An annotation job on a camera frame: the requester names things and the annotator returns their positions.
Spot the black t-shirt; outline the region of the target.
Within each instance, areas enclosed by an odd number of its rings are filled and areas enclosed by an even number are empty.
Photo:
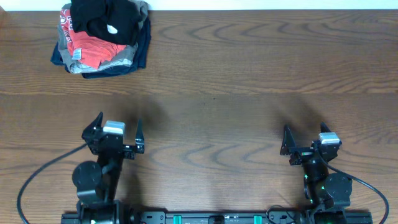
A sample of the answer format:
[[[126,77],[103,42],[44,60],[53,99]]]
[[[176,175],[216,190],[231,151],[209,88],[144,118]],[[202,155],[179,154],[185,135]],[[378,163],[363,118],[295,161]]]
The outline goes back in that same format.
[[[72,0],[70,16],[75,32],[119,45],[134,45],[144,20],[128,0]]]

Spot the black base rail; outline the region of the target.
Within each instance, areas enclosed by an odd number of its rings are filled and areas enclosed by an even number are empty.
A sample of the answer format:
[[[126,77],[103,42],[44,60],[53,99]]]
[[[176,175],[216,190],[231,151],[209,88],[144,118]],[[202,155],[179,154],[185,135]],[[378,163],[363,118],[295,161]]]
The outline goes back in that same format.
[[[112,223],[141,223],[141,224],[301,224],[301,223],[347,223],[372,224],[369,212],[318,212],[314,221],[298,211],[272,209],[264,213],[168,213],[168,212],[133,212],[103,215],[98,212],[82,212],[80,214],[65,213],[61,217],[61,224],[112,224]]]

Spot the red printed folded shirt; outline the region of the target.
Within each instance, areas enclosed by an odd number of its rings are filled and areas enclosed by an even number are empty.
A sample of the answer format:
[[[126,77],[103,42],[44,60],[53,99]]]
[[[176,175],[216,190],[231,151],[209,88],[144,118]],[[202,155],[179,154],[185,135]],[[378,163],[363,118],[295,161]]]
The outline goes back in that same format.
[[[126,48],[126,45],[89,36],[85,31],[75,32],[69,9],[60,11],[60,28],[61,37],[66,41],[67,55],[91,68],[99,68],[102,63],[110,62]]]

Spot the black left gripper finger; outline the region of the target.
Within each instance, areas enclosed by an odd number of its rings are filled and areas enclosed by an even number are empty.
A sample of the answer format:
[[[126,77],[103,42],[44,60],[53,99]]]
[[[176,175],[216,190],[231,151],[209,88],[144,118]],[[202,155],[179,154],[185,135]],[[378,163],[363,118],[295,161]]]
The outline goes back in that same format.
[[[142,120],[140,119],[137,123],[137,130],[136,130],[136,137],[135,137],[135,143],[136,143],[136,153],[144,153],[145,151],[145,140],[144,140],[144,133],[142,130]]]
[[[83,130],[82,137],[89,137],[93,135],[97,129],[101,128],[103,121],[103,112],[100,112],[98,116]]]

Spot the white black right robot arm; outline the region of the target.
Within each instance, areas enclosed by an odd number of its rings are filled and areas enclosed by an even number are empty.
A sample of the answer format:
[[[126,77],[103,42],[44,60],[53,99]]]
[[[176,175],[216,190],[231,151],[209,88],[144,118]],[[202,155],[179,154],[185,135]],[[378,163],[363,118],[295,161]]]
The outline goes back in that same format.
[[[311,206],[296,216],[299,223],[347,223],[345,207],[350,205],[352,180],[344,174],[329,173],[327,162],[338,155],[342,142],[325,123],[320,125],[318,139],[309,147],[296,145],[288,125],[284,126],[280,154],[289,156],[292,166],[304,170],[304,195]]]

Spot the grey folded garment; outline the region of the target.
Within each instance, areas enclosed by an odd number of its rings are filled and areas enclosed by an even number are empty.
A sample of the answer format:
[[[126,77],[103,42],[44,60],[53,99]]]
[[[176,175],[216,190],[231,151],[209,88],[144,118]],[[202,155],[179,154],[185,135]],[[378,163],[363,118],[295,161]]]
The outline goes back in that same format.
[[[150,42],[145,1],[71,1],[60,10],[51,61],[84,78],[124,75],[146,67]]]

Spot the navy folded garment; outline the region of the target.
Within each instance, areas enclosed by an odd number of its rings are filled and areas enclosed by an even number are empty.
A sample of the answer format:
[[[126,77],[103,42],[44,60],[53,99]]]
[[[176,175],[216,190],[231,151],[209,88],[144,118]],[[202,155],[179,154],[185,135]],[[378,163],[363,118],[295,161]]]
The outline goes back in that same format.
[[[50,61],[54,65],[64,66],[65,71],[68,73],[79,73],[85,79],[107,78],[126,75],[146,67],[147,50],[151,40],[149,18],[144,21],[138,43],[133,47],[128,45],[110,62],[101,64],[98,69],[83,65],[77,60],[72,60],[72,57],[67,55],[67,45],[66,41],[61,37],[60,26],[58,27],[58,34],[60,38],[55,45]]]

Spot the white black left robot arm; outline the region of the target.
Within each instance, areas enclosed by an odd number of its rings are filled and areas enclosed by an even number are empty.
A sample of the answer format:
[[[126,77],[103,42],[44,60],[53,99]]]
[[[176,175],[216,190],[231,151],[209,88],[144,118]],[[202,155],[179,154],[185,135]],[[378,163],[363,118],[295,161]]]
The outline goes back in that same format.
[[[102,124],[101,112],[82,132],[82,139],[97,161],[79,164],[72,174],[78,203],[76,214],[62,215],[62,223],[140,223],[141,213],[115,199],[119,178],[125,159],[133,160],[143,154],[144,133],[138,121],[135,144],[124,144],[123,122],[108,120]]]

